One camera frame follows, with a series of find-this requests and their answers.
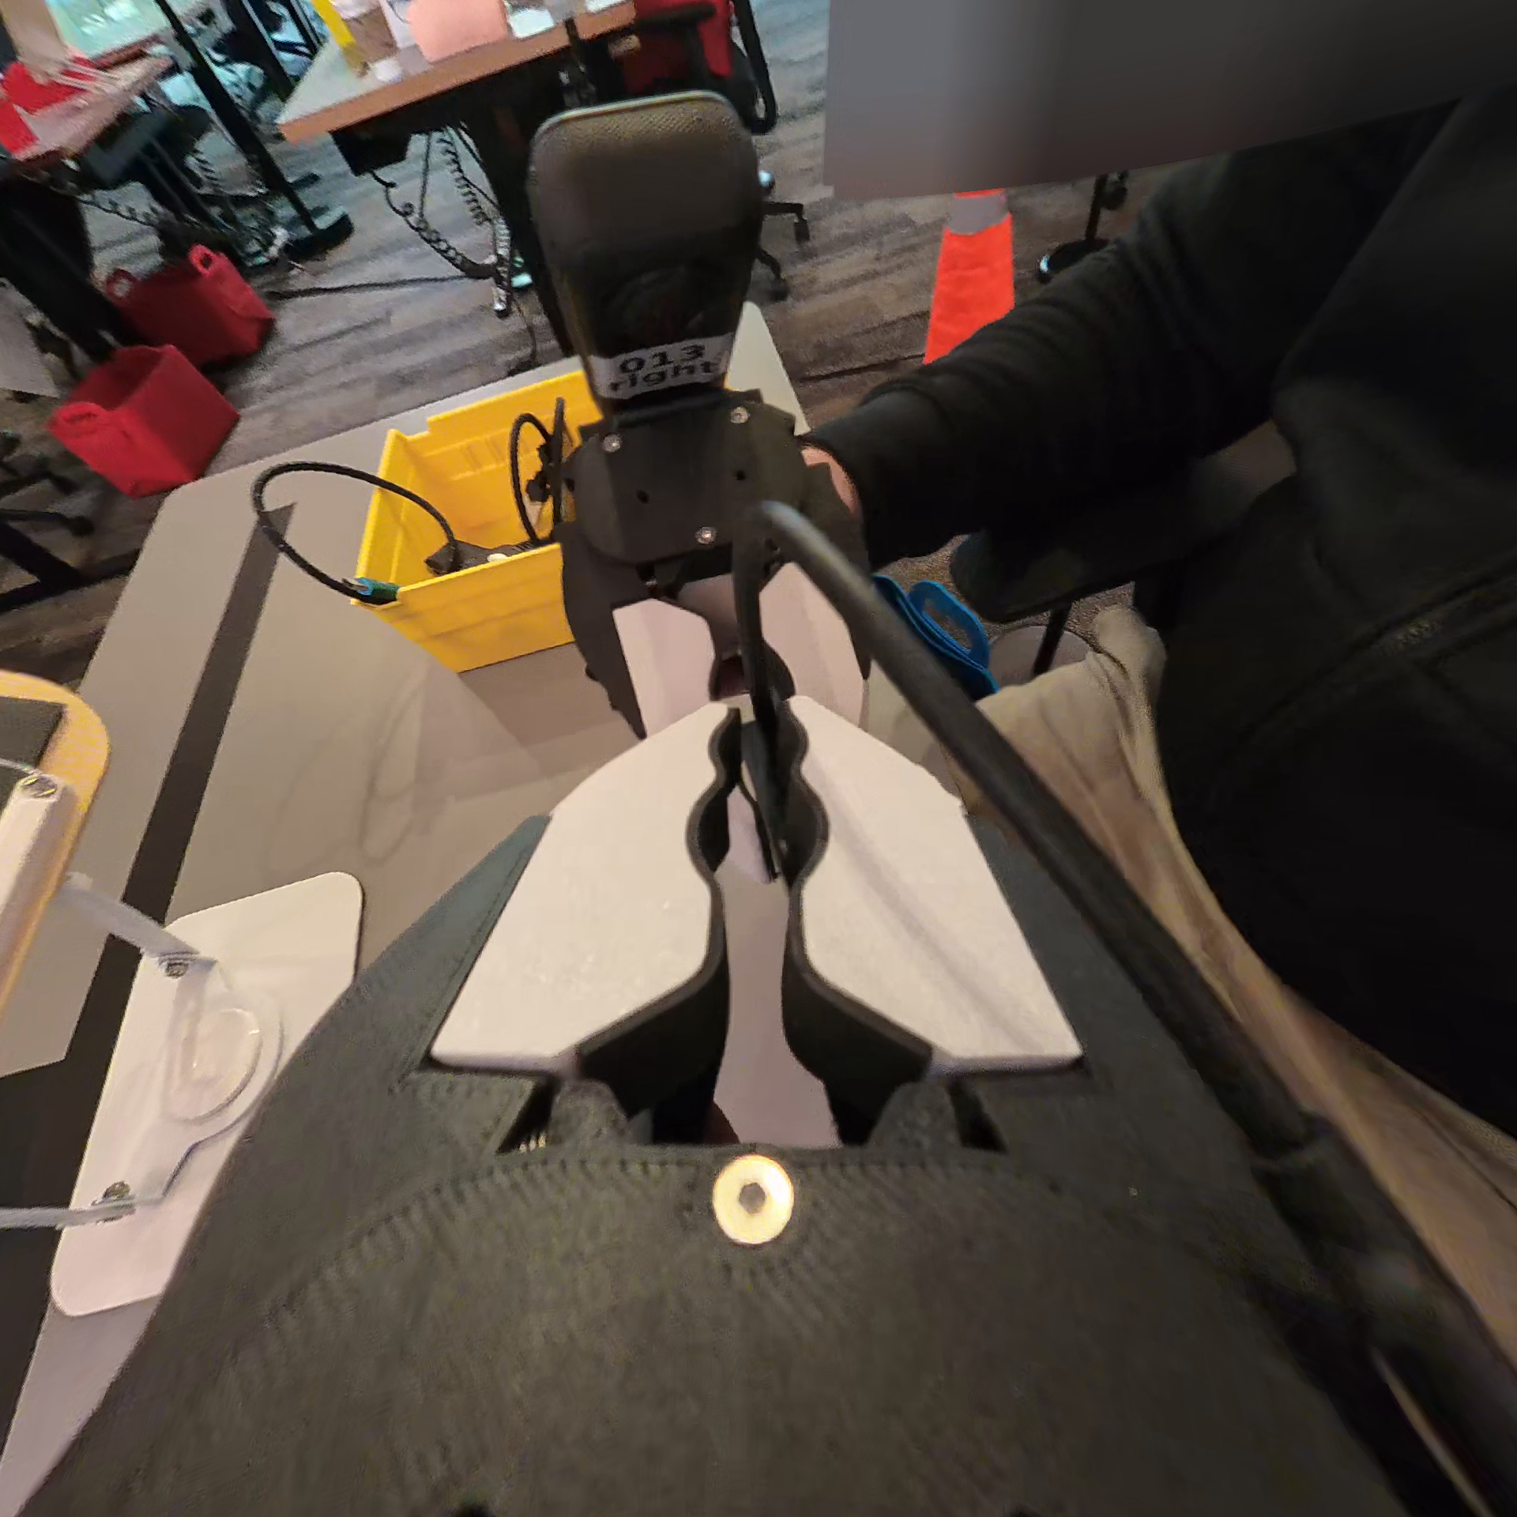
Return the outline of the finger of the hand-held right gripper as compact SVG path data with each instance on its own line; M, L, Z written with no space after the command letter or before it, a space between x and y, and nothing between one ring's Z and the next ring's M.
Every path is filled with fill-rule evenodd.
M630 676L630 727L647 738L719 701L730 653L730 595L678 593L616 607L616 649Z
M839 611L800 566L781 566L759 591L761 634L792 692L864 729L868 673Z

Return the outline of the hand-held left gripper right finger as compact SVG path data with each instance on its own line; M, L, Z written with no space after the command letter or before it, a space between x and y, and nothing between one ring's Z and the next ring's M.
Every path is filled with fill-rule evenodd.
M918 1084L1057 1076L1084 1047L959 798L810 696L775 725L781 1024L860 1144Z

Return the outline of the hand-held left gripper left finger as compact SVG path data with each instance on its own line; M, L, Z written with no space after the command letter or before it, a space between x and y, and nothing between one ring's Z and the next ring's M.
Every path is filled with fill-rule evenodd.
M705 703L553 810L433 1036L433 1063L595 1082L655 1142L711 1136L730 1032L717 873L740 746L740 713Z

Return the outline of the person's right hand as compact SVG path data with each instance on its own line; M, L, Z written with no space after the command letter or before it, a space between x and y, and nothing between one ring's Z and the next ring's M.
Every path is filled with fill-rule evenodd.
M862 501L858 487L848 475L846 468L827 448L814 443L806 443L802 446L802 460L806 462L806 470L810 473L821 470L827 475L843 506L848 510L854 522L862 524Z

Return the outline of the yellow plastic bin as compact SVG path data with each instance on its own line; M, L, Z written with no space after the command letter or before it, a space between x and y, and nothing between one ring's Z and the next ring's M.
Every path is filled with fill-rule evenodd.
M528 499L528 485L541 472L545 427L564 421L574 444L597 419L582 369L562 365L388 431L377 475L437 506L464 562L444 570L441 528L375 491L356 574L396 582L400 597L373 613L454 673L566 645L553 504Z

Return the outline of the orange traffic cone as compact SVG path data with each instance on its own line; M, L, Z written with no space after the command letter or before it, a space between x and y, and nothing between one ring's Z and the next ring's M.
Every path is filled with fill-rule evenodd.
M955 195L941 230L922 361L1015 309L1015 218L1003 187Z

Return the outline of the red office chair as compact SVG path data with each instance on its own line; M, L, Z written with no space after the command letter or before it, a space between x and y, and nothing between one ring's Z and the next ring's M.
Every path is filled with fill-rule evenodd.
M763 41L752 2L634 2L618 58L634 97L709 89L730 102L754 135L779 122Z

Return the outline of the person's torso black jacket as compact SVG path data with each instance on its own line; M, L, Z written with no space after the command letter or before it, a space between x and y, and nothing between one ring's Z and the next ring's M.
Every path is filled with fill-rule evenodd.
M1513 1132L1513 89L1154 203L1165 448L1289 473L1185 576L1161 754L1275 974Z

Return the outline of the red fabric bag far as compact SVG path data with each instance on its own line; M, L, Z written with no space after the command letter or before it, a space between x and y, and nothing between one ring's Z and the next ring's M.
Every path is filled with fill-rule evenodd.
M257 356L274 329L238 267L199 243L145 276L116 269L102 294L143 346L174 348L197 369Z

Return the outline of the red fabric bag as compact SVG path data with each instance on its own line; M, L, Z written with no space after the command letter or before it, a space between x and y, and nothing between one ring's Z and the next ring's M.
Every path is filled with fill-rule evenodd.
M174 346L118 350L56 406L48 435L128 499L205 477L240 423L234 408Z
M174 348L197 369L257 356L274 329L238 267L199 243L145 276L116 269L102 294L143 346Z

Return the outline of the red fabric bag near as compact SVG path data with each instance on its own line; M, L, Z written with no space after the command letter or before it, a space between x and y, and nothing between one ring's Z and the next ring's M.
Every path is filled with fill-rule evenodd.
M56 406L48 435L128 499L205 477L240 423L234 408L174 346L118 350Z

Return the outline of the paper cup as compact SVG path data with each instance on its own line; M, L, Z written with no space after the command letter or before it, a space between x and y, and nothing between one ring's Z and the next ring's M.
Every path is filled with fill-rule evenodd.
M402 75L400 44L390 23L390 2L338 2L336 14L352 35L352 50L363 72L381 83Z

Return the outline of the white metal bar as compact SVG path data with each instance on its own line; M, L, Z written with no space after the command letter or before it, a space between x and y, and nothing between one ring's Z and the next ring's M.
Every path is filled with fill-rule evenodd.
M2 957L19 955L44 914L81 821L73 787L10 767L2 806Z

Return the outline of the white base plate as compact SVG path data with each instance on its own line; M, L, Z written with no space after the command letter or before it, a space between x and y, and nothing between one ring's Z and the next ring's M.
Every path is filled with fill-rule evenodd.
M89 1318L158 1297L203 1212L218 1171L247 1131L274 1076L350 984L363 918L361 885L330 872L267 893L184 916L201 941L224 959L247 989L276 999L284 1051L271 1084L247 1119L199 1148L180 1183L157 1208L118 1221L62 1233L52 1262L50 1299L70 1318ZM147 1003L151 970L141 959L129 982L124 1018L104 1088L87 1136L72 1206L85 1206L118 1177L135 1076L162 1030L162 1009Z

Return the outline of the clear acrylic bracket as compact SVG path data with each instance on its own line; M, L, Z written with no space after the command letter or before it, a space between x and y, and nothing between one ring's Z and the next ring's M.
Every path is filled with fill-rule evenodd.
M162 1009L164 1022L135 1076L112 1185L85 1206L6 1206L4 1231L68 1231L160 1206L191 1156L247 1119L286 1040L276 999L238 982L186 918L155 920L81 872L66 873L56 895L139 953L151 970L147 1003Z

